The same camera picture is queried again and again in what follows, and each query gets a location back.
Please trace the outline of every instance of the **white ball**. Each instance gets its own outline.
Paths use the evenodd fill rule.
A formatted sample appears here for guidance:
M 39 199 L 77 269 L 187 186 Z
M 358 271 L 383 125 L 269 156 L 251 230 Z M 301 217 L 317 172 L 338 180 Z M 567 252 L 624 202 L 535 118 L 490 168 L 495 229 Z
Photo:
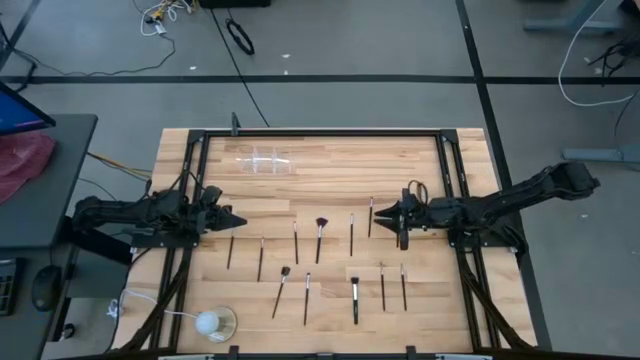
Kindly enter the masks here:
M 203 312 L 196 318 L 196 330 L 202 335 L 210 335 L 218 330 L 220 320 L 214 312 Z

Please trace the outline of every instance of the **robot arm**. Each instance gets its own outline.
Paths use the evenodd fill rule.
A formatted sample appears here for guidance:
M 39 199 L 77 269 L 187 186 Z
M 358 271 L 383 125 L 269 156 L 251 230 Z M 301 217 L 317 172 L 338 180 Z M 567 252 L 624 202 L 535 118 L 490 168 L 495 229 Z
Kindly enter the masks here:
M 582 163 L 560 163 L 544 168 L 532 178 L 485 197 L 435 198 L 428 204 L 408 188 L 402 200 L 390 208 L 377 211 L 374 221 L 400 235 L 400 248 L 409 248 L 408 231 L 458 229 L 473 231 L 486 228 L 501 216 L 557 197 L 577 200 L 590 196 L 600 186 Z
M 138 240 L 146 238 L 147 244 L 169 244 L 170 239 L 185 239 L 188 241 L 184 243 L 188 245 L 206 230 L 220 231 L 247 224 L 245 219 L 231 213 L 230 206 L 217 205 L 220 195 L 220 189 L 208 186 L 200 200 L 193 204 L 177 190 L 163 190 L 135 202 L 102 201 L 91 196 L 76 204 L 72 222 L 79 231 L 106 223 L 132 224 L 137 228 L 156 230 L 151 236 L 136 235 Z

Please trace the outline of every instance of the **wooden table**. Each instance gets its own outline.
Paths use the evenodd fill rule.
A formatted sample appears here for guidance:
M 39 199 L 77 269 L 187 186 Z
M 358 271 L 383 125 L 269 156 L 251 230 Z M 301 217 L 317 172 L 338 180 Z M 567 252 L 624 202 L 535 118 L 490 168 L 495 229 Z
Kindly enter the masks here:
M 153 173 L 156 190 L 169 187 L 176 179 L 187 133 L 188 129 L 163 132 Z M 471 194 L 496 191 L 482 129 L 458 129 L 458 135 Z M 291 161 L 291 172 L 255 174 L 243 169 L 238 159 L 252 147 L 259 151 L 275 148 Z M 447 151 L 455 174 L 448 147 Z M 375 198 L 374 210 L 388 207 L 412 179 L 426 184 L 429 197 L 445 195 L 433 138 L 214 138 L 209 145 L 205 185 L 221 188 L 224 195 L 219 203 L 233 205 L 234 213 L 249 224 L 235 231 L 230 270 L 226 269 L 230 231 L 203 236 L 193 253 L 185 311 L 197 314 L 227 306 L 235 311 L 239 326 L 231 340 L 215 344 L 195 331 L 192 318 L 183 317 L 178 351 L 227 353 L 230 345 L 239 345 L 242 353 L 403 353 L 407 345 L 428 353 L 471 351 L 458 266 L 445 233 L 414 230 L 408 251 L 396 249 L 395 234 L 377 225 L 367 238 L 370 196 Z M 455 181 L 454 189 L 459 195 Z M 187 194 L 192 193 L 190 184 Z M 351 213 L 355 216 L 353 257 L 349 256 Z M 329 224 L 324 230 L 320 264 L 316 265 L 315 219 L 320 216 Z M 294 259 L 294 221 L 298 224 L 299 265 Z M 266 245 L 262 281 L 258 283 L 262 237 Z M 506 248 L 485 248 L 483 254 L 495 304 L 519 334 L 535 344 L 514 255 Z M 155 297 L 164 255 L 165 250 L 155 249 L 140 259 L 130 272 L 127 288 Z M 385 266 L 386 312 L 381 304 L 380 262 Z M 403 309 L 400 263 L 407 269 L 407 312 Z M 280 269 L 285 265 L 291 267 L 291 275 L 272 320 Z M 312 283 L 304 327 L 307 272 Z M 351 276 L 360 277 L 357 326 L 353 324 Z M 126 296 L 124 308 L 114 347 L 131 338 L 153 303 Z M 476 308 L 483 344 L 488 346 L 484 315 L 477 301 Z M 164 321 L 165 329 L 169 318 Z M 167 338 L 165 330 L 161 344 L 166 344 Z

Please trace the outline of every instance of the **monitor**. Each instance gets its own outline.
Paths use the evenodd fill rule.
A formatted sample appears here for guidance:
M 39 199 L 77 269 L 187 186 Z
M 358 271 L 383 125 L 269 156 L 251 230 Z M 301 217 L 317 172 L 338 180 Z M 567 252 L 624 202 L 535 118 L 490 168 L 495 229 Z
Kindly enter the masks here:
M 55 126 L 47 114 L 0 82 L 0 135 Z

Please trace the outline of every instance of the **paintbrush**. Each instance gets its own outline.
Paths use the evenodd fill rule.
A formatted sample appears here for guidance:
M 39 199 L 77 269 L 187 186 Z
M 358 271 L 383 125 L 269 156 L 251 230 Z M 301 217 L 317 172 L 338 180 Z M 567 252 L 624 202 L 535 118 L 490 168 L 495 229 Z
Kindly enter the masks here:
M 404 300 L 404 311 L 407 311 L 407 291 L 405 290 L 405 286 L 404 286 L 404 277 L 405 277 L 404 265 L 400 263 L 400 280 L 402 281 L 402 300 Z
M 316 249 L 316 264 L 320 262 L 320 245 L 322 244 L 322 229 L 327 225 L 329 220 L 325 218 L 317 218 L 316 224 L 318 224 L 318 248 Z
M 260 260 L 258 260 L 258 282 L 260 282 L 260 274 L 262 273 L 262 255 L 264 255 L 264 237 L 260 241 Z
M 311 285 L 311 273 L 307 273 L 307 289 L 304 293 L 304 326 L 307 326 L 307 308 L 309 307 L 309 286 Z
M 384 296 L 384 267 L 380 262 L 380 285 L 382 286 L 382 311 L 387 311 L 387 304 Z
M 229 243 L 229 258 L 227 259 L 227 270 L 229 270 L 229 266 L 231 265 L 231 252 L 233 252 L 233 240 L 235 240 L 233 232 L 234 229 L 231 229 L 231 243 Z
M 349 217 L 349 232 L 351 234 L 351 241 L 349 243 L 349 256 L 353 256 L 353 213 L 351 213 L 351 216 Z
M 280 302 L 280 295 L 282 295 L 282 288 L 284 287 L 284 282 L 287 280 L 287 276 L 291 272 L 291 268 L 288 266 L 283 266 L 280 275 L 282 275 L 282 281 L 280 281 L 280 289 L 278 289 L 278 297 L 276 298 L 276 304 L 273 306 L 273 314 L 271 314 L 271 318 L 276 317 L 276 310 L 278 310 L 278 303 Z
M 296 251 L 296 265 L 298 265 L 298 224 L 293 222 L 293 243 Z
M 351 278 L 351 286 L 353 287 L 353 323 L 358 325 L 358 283 L 360 279 L 357 277 Z
M 367 235 L 368 238 L 371 237 L 371 222 L 373 222 L 373 196 L 369 200 L 369 234 Z

